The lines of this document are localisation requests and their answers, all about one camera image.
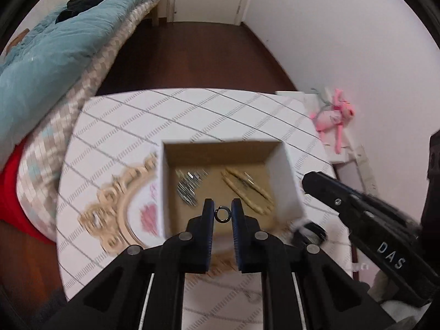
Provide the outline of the white power strip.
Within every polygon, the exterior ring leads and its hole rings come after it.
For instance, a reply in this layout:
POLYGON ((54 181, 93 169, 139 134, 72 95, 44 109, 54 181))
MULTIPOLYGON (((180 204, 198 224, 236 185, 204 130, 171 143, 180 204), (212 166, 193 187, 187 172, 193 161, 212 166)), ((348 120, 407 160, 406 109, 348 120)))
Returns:
POLYGON ((372 168, 369 164, 369 158, 367 157, 365 149, 362 145, 356 147, 354 156, 356 157, 357 169, 365 192, 378 197, 380 194, 377 188, 377 183, 372 168))

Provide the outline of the white cardboard box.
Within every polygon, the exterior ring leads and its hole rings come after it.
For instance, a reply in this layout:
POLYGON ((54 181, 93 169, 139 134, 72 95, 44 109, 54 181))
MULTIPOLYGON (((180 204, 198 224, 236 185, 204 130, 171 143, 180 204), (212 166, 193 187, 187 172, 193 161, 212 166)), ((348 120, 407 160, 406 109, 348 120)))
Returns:
POLYGON ((184 231, 206 199, 221 207, 225 218, 239 198, 245 214, 274 234, 305 215, 298 176, 283 142, 167 140, 159 151, 159 210, 166 237, 184 231))

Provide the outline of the pink panther plush toy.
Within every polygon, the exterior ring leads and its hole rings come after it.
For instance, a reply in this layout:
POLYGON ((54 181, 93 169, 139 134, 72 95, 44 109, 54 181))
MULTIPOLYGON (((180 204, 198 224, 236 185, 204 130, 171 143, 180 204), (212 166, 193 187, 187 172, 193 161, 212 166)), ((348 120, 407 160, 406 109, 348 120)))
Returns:
POLYGON ((342 153, 343 131, 355 116, 355 109, 341 89, 335 89, 332 101, 310 115, 315 130, 324 145, 333 146, 336 154, 342 153))

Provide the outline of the white patterned tablecloth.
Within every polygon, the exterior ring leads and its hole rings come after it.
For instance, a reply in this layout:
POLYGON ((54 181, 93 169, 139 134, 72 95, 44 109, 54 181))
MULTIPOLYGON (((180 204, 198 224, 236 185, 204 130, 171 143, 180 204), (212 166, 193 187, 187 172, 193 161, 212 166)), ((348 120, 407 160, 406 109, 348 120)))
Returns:
MULTIPOLYGON (((57 199, 57 257, 73 298, 130 244, 161 245, 159 151, 163 142, 275 140, 288 148, 298 181, 335 176, 305 106, 293 97, 228 89, 153 89, 92 98, 70 139, 57 199)), ((305 217, 329 236, 324 251, 351 276, 348 231, 303 196, 305 217)), ((260 275, 231 269, 188 275, 182 329, 263 329, 260 275)))

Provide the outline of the checkered grey white blanket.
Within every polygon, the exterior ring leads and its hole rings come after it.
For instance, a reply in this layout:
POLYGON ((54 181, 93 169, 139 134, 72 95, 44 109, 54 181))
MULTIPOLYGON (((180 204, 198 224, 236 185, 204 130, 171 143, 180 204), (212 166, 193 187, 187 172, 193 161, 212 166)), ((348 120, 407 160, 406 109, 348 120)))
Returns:
POLYGON ((24 143, 16 195, 24 217, 39 234, 56 240, 58 187, 69 140, 84 104, 97 93, 116 56, 138 24, 160 0, 136 6, 92 57, 71 89, 51 108, 24 143))

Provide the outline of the red sheet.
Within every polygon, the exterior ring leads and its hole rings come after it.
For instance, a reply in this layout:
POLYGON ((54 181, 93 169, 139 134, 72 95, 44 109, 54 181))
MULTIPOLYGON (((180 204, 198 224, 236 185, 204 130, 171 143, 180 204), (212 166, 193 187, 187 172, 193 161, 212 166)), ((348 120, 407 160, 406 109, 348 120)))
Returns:
POLYGON ((13 150, 0 175, 0 219, 44 244, 55 242, 44 236, 27 218, 17 197, 17 176, 20 159, 27 138, 24 138, 13 150))

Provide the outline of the teal quilt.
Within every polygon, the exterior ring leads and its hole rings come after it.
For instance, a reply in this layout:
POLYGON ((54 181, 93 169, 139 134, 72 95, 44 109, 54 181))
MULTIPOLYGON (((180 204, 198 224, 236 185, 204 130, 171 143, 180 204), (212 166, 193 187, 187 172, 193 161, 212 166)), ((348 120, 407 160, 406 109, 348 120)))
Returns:
POLYGON ((55 10, 1 64, 1 163, 77 82, 134 9, 148 0, 103 0, 63 22, 55 10))

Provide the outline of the brown object behind quilt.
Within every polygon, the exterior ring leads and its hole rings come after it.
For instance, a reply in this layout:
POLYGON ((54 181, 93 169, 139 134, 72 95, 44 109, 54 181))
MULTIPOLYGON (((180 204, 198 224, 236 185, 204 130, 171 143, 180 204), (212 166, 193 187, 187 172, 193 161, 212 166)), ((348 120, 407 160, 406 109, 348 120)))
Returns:
POLYGON ((30 30, 28 28, 26 28, 20 34, 18 34, 7 46, 5 54, 8 55, 10 53, 10 50, 14 46, 18 45, 29 32, 30 32, 30 30))

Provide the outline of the wooden bed frame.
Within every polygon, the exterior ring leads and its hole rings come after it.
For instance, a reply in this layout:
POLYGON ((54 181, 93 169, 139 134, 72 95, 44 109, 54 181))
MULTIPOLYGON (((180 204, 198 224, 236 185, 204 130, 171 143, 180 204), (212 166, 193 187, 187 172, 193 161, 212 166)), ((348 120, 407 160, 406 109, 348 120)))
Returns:
POLYGON ((157 27, 160 24, 160 18, 159 18, 159 4, 157 4, 155 7, 153 7, 149 13, 149 16, 151 17, 152 26, 157 27))

